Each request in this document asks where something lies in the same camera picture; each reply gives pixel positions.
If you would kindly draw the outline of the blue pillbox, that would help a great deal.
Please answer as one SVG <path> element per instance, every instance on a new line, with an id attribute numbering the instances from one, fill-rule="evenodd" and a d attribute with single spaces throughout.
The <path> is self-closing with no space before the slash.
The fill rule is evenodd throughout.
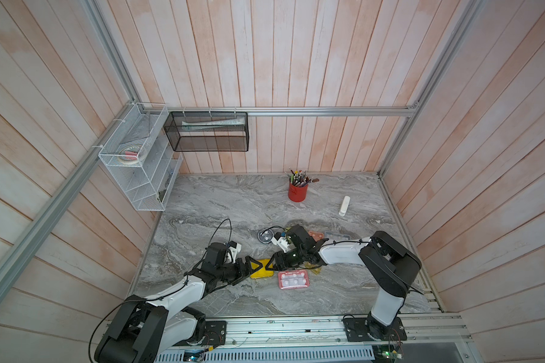
<path id="1" fill-rule="evenodd" d="M 326 231 L 324 233 L 324 238 L 327 238 L 328 240 L 333 240 L 336 242 L 351 240 L 351 236 L 349 236 L 348 234 L 339 234 L 339 233 L 329 232 L 329 231 Z"/>

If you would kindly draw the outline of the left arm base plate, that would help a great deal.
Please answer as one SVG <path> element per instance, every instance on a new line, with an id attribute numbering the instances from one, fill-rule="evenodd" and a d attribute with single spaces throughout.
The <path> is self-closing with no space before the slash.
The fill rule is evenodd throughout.
<path id="1" fill-rule="evenodd" d="M 226 343 L 227 322 L 224 320 L 199 323 L 187 340 L 180 340 L 173 347 L 217 348 Z"/>

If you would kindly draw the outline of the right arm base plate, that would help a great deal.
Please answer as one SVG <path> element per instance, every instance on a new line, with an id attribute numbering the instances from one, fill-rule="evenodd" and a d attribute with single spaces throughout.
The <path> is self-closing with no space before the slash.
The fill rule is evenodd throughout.
<path id="1" fill-rule="evenodd" d="M 368 318 L 355 318 L 346 315 L 342 319 L 348 342 L 358 343 L 366 341 L 401 342 L 407 340 L 407 333 L 402 321 L 396 317 L 393 322 L 384 326 L 369 316 Z"/>

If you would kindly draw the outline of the orange pillbox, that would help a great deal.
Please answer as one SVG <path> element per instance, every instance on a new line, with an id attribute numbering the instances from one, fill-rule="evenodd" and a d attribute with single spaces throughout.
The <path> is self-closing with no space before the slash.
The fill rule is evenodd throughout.
<path id="1" fill-rule="evenodd" d="M 321 232 L 309 231 L 309 235 L 310 235 L 315 241 L 324 239 L 324 234 L 321 233 Z"/>

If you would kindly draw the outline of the red pillbox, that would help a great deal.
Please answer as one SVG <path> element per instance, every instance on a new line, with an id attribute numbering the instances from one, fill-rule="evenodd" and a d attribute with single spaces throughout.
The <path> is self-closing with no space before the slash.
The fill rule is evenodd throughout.
<path id="1" fill-rule="evenodd" d="M 280 272 L 278 274 L 279 288 L 281 290 L 295 290 L 310 287 L 310 281 L 306 270 L 294 270 Z"/>

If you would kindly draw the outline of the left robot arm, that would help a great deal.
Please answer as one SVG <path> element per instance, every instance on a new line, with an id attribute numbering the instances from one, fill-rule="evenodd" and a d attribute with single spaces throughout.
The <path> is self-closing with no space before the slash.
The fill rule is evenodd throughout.
<path id="1" fill-rule="evenodd" d="M 111 312 L 115 317 L 104 332 L 91 362 L 153 362 L 158 354 L 185 340 L 203 343 L 205 315 L 190 307 L 210 293 L 236 285 L 263 264 L 237 257 L 240 244 L 210 244 L 184 278 L 160 293 L 127 297 Z"/>

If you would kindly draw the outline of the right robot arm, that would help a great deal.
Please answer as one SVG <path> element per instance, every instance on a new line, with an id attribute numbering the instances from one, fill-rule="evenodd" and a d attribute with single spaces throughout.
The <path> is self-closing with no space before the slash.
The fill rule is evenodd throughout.
<path id="1" fill-rule="evenodd" d="M 407 339 L 398 313 L 422 269 L 419 258 L 385 231 L 360 240 L 315 240 L 302 226 L 295 225 L 274 235 L 272 243 L 281 250 L 264 266 L 284 272 L 310 263 L 323 266 L 365 266 L 379 285 L 378 296 L 366 318 L 345 317 L 343 324 L 350 342 Z"/>

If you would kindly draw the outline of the yellow lid white pillbox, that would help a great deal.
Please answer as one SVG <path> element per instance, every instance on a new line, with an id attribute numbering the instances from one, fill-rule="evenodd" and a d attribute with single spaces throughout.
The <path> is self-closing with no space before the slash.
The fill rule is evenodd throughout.
<path id="1" fill-rule="evenodd" d="M 254 272 L 251 274 L 252 279 L 259 278 L 269 278 L 274 276 L 275 272 L 272 270 L 267 270 L 266 265 L 269 263 L 270 259 L 261 259 L 257 260 L 256 263 L 252 262 L 251 267 Z"/>

